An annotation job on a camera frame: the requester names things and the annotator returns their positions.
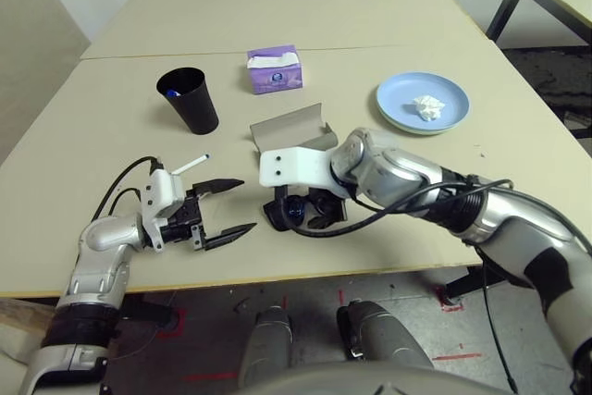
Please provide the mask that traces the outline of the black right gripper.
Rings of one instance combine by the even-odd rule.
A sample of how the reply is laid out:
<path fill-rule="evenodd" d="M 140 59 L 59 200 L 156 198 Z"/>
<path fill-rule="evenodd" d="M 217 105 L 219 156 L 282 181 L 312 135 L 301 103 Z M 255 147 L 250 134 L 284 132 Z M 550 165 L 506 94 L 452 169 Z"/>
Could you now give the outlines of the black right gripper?
<path fill-rule="evenodd" d="M 345 201 L 330 191 L 309 188 L 288 196 L 288 218 L 296 227 L 330 227 L 347 220 Z"/>

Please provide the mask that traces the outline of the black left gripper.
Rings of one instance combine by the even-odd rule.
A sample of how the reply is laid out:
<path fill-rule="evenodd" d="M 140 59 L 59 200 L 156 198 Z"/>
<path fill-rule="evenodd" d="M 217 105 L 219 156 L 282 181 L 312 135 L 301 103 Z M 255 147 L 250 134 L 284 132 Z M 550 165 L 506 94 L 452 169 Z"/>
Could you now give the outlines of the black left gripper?
<path fill-rule="evenodd" d="M 209 179 L 192 185 L 195 195 L 217 194 L 232 190 L 244 184 L 241 179 Z M 192 248 L 197 250 L 213 250 L 227 245 L 248 233 L 256 223 L 238 225 L 221 230 L 211 238 L 205 238 L 203 218 L 199 206 L 199 198 L 188 196 L 182 206 L 160 228 L 164 243 L 190 241 Z"/>

